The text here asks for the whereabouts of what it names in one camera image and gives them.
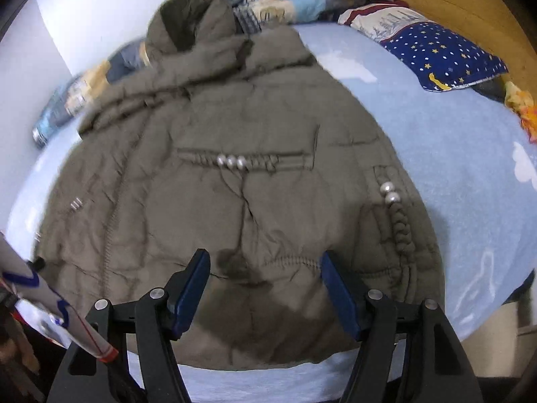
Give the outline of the olive green puffer jacket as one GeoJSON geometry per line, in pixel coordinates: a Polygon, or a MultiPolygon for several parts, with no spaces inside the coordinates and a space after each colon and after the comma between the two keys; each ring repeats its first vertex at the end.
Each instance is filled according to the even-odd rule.
{"type": "Polygon", "coordinates": [[[251,370],[354,347],[321,281],[328,250],[391,299],[444,300],[418,190],[293,28],[246,35],[228,0],[167,0],[147,57],[88,109],[37,233],[43,277],[74,308],[139,299],[206,249],[176,359],[251,370]]]}

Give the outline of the white blue red sleeve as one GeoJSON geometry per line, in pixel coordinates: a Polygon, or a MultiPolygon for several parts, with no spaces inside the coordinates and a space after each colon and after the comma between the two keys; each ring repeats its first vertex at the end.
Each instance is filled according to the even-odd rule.
{"type": "Polygon", "coordinates": [[[103,363],[110,363],[118,350],[104,339],[85,318],[31,267],[1,236],[1,280],[18,298],[46,311],[59,320],[59,326],[71,340],[103,363]]]}

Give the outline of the light blue bed sheet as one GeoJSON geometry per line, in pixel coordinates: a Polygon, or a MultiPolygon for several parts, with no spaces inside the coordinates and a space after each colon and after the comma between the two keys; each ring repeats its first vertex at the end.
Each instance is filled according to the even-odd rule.
{"type": "MultiPolygon", "coordinates": [[[[318,61],[377,119],[422,195],[446,275],[445,309],[466,339],[536,265],[536,146],[514,114],[471,89],[425,92],[380,45],[349,27],[294,27],[318,61]]],[[[60,131],[14,202],[6,237],[30,258],[49,190],[80,140],[60,131]]],[[[339,397],[356,351],[321,364],[186,373],[194,402],[316,402],[339,397]]]]}

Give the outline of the navy star patterned pillow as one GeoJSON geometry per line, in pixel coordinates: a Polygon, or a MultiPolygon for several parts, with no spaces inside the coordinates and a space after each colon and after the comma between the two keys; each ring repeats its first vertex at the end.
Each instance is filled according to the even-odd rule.
{"type": "Polygon", "coordinates": [[[426,91],[463,89],[508,72],[496,55],[401,4],[372,3],[349,9],[338,23],[393,54],[426,91]]]}

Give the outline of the wooden headboard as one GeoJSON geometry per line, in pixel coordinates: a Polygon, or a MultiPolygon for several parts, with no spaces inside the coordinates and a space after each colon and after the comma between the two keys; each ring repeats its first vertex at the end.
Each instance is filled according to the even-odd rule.
{"type": "Polygon", "coordinates": [[[536,94],[536,51],[502,0],[403,0],[425,17],[472,40],[507,65],[509,78],[536,94]]]}

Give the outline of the patchwork patterned quilt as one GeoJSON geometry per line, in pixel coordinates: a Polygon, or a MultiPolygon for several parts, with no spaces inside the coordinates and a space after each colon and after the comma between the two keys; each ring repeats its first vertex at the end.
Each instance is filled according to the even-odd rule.
{"type": "MultiPolygon", "coordinates": [[[[370,3],[395,3],[397,0],[228,0],[240,33],[258,33],[277,25],[335,21],[345,10],[370,3]]],[[[147,35],[132,37],[114,53],[92,68],[85,68],[59,86],[32,129],[36,146],[42,148],[58,130],[102,92],[150,65],[147,35]]]]}

